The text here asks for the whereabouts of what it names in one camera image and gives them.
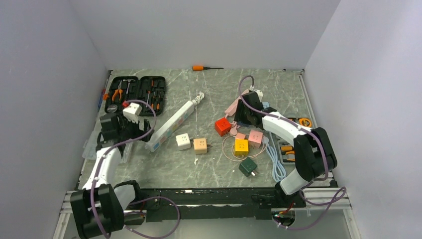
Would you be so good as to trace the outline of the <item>wooden beige cube adapter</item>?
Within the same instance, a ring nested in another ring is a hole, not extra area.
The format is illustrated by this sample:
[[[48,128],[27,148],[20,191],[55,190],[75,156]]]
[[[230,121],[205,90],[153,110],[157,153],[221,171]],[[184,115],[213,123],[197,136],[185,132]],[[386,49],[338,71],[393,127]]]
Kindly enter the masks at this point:
[[[193,140],[195,154],[205,154],[208,152],[208,144],[206,138],[195,138]]]

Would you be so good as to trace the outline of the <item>dark green cube adapter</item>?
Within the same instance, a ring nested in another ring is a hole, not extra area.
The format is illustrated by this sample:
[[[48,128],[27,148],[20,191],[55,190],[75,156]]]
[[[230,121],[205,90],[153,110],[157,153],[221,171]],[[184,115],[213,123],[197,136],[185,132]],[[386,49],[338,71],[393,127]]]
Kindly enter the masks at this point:
[[[257,172],[256,172],[257,164],[250,157],[247,157],[246,159],[244,159],[239,164],[238,169],[241,171],[241,173],[245,177],[256,176],[257,175]]]

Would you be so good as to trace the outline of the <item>red cube adapter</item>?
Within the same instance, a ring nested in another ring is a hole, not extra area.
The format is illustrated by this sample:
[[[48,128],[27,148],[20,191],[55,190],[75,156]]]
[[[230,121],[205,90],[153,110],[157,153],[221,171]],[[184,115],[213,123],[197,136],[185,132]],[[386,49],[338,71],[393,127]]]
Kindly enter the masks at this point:
[[[228,134],[231,128],[232,125],[226,118],[221,118],[214,123],[214,129],[221,137]]]

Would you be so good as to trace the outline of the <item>clear plastic screw box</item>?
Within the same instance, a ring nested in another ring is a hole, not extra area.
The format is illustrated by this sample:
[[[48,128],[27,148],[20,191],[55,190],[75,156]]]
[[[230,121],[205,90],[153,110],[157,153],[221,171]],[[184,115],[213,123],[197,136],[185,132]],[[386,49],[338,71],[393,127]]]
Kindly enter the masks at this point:
[[[129,159],[131,150],[133,147],[133,143],[129,143],[125,146],[123,150],[123,156],[120,160],[120,163],[126,163]],[[97,159],[97,151],[96,151],[96,143],[86,140],[84,145],[84,150],[82,153],[82,157],[86,160],[93,160],[96,161]]]

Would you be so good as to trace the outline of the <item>pink cube socket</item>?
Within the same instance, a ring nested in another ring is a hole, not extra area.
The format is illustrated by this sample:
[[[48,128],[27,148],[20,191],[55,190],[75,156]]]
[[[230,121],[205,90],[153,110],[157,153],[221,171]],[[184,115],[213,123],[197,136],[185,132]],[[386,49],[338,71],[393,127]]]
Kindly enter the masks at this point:
[[[248,144],[252,148],[259,148],[262,143],[263,132],[251,130],[248,135]]]

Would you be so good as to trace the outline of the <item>black tool case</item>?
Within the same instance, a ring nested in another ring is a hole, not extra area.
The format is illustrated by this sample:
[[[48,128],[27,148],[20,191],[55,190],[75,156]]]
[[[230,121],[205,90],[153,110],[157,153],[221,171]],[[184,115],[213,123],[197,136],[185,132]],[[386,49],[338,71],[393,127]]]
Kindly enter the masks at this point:
[[[142,100],[160,115],[164,111],[165,96],[166,79],[163,76],[118,76],[113,78],[103,96],[105,113],[122,112],[124,101]]]

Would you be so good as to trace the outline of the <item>small pink charger plug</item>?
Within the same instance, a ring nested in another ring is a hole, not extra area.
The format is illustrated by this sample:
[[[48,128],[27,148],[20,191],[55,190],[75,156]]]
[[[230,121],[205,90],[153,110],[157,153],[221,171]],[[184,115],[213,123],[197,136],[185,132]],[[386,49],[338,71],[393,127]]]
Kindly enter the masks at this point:
[[[240,133],[240,132],[238,132],[236,135],[235,135],[235,139],[245,139],[246,138],[246,135],[245,134],[243,134],[243,133]]]

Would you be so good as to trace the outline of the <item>yellow cube adapter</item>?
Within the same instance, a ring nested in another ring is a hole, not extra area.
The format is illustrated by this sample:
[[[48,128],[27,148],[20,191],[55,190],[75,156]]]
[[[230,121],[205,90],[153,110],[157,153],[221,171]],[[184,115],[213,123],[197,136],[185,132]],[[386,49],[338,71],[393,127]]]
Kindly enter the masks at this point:
[[[248,140],[236,138],[233,154],[235,157],[239,158],[246,157],[249,154]]]

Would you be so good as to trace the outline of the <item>white power strip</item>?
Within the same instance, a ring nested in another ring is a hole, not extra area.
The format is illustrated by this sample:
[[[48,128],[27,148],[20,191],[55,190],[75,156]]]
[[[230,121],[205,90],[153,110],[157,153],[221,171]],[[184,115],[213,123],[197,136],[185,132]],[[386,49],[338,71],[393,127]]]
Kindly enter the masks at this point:
[[[172,115],[158,130],[151,136],[145,144],[145,149],[155,152],[165,140],[194,112],[195,107],[205,97],[203,92],[199,92],[193,100],[187,101],[174,115]]]

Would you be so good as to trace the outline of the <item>pink power strip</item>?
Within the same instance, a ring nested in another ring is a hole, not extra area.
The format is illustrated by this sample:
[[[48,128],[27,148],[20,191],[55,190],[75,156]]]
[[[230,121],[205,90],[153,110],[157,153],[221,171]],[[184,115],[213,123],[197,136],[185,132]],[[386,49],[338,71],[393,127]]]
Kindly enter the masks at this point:
[[[225,118],[231,117],[231,116],[233,116],[235,114],[239,100],[240,100],[240,97],[237,97],[233,101],[233,103],[224,111],[224,114],[225,114],[224,117]]]

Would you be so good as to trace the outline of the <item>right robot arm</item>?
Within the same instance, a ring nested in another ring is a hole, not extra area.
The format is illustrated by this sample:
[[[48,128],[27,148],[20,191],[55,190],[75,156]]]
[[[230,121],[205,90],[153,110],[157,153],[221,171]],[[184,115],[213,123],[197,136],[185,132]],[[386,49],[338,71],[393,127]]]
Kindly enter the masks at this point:
[[[281,207],[293,201],[294,193],[337,166],[334,150],[324,128],[306,127],[273,108],[263,108],[254,91],[239,96],[235,121],[270,132],[293,146],[295,169],[278,183],[280,190],[274,193],[274,200]]]

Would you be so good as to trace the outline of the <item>light blue power strip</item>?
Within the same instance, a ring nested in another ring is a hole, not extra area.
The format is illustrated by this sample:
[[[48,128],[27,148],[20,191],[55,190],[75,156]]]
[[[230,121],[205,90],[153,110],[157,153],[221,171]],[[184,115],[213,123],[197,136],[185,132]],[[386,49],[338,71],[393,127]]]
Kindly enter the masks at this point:
[[[263,105],[264,109],[266,109],[270,106],[268,102],[262,102],[262,105]]]

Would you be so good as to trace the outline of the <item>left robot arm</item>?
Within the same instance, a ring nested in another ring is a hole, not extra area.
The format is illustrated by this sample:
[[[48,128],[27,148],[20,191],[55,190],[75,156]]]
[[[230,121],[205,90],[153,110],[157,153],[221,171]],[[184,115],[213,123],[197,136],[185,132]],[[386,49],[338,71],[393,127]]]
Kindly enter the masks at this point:
[[[80,238],[97,236],[110,238],[111,233],[124,226],[124,209],[137,209],[143,195],[139,184],[129,180],[112,186],[117,166],[125,146],[133,141],[148,142],[154,132],[154,124],[126,119],[122,114],[106,114],[100,118],[97,159],[91,175],[79,191],[71,194],[70,203]]]

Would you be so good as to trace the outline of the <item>white cube adapter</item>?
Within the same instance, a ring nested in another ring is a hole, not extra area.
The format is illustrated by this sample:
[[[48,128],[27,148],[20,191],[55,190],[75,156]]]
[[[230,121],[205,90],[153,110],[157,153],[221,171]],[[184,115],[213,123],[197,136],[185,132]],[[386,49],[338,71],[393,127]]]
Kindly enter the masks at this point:
[[[175,137],[178,150],[185,150],[191,148],[191,140],[187,133],[179,134]]]

